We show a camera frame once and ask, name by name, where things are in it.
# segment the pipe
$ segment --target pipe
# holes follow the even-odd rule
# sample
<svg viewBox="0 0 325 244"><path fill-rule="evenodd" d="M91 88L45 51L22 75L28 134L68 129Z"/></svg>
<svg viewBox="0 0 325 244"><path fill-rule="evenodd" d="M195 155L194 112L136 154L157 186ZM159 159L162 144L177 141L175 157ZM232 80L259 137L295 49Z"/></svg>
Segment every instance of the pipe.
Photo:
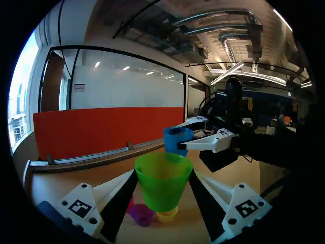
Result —
<svg viewBox="0 0 325 244"><path fill-rule="evenodd" d="M255 22L256 22L256 20L259 20L252 12L248 11L247 9L214 9L214 10L210 10L207 12L197 13L197 14L185 17L184 19L174 22L172 25L181 26L188 22L193 22L195 20L201 20L201 19L204 19L210 15L218 15L218 14L248 15L248 16L252 16L253 19L255 20Z"/></svg>
<svg viewBox="0 0 325 244"><path fill-rule="evenodd" d="M251 30L253 28L256 28L257 30L262 30L262 25L251 25L251 24L218 24L218 25L211 25L211 26L204 26L199 29L191 30L188 32L185 32L185 36L192 36L208 31L230 31L234 29L244 29L244 30Z"/></svg>
<svg viewBox="0 0 325 244"><path fill-rule="evenodd" d="M232 65L235 65L236 59L234 57L234 53L227 43L227 41L232 40L250 40L250 36L248 34L224 34L220 36L220 42L222 43L230 62L232 62Z"/></svg>

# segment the orange panel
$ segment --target orange panel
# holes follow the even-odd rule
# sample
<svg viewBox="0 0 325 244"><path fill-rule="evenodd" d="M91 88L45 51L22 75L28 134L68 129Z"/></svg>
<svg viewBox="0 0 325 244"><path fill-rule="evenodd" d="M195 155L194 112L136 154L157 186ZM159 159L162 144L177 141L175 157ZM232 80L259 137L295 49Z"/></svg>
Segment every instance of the orange panel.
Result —
<svg viewBox="0 0 325 244"><path fill-rule="evenodd" d="M41 160L101 153L163 138L163 129L183 122L181 107L73 109L35 113Z"/></svg>

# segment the white wall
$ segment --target white wall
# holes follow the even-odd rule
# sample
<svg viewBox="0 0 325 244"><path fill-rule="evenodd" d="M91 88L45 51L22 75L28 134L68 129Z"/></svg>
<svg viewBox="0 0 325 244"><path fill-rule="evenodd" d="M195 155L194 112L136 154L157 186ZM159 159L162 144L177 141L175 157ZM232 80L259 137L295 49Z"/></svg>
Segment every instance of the white wall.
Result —
<svg viewBox="0 0 325 244"><path fill-rule="evenodd" d="M76 83L85 84L84 91L74 91ZM76 66L71 109L183 106L184 85L179 82L165 80L154 74Z"/></svg>
<svg viewBox="0 0 325 244"><path fill-rule="evenodd" d="M204 92L198 89L195 89L188 86L188 109L187 109L187 116L193 117L194 116L194 108L198 108L202 100L204 99Z"/></svg>
<svg viewBox="0 0 325 244"><path fill-rule="evenodd" d="M83 44L88 21L97 0L66 0L63 3L60 18L60 35L62 45ZM59 46L58 17L61 2L46 16L46 37L50 46Z"/></svg>

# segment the window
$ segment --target window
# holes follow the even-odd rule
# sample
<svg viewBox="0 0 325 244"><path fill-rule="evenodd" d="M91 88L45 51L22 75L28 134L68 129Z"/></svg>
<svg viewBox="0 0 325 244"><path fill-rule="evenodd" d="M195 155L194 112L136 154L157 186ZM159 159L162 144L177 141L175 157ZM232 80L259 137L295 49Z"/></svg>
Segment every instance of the window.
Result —
<svg viewBox="0 0 325 244"><path fill-rule="evenodd" d="M8 130L12 148L30 130L26 123L27 87L38 50L35 32L33 32L19 56L10 85Z"/></svg>

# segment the sign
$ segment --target sign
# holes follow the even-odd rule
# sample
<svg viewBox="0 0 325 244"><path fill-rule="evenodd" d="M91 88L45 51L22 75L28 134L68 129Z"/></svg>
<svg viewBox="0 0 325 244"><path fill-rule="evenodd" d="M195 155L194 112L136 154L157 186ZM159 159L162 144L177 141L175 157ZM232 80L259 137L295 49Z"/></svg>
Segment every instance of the sign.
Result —
<svg viewBox="0 0 325 244"><path fill-rule="evenodd" d="M84 84L74 84L74 91L75 92L83 92L85 90Z"/></svg>

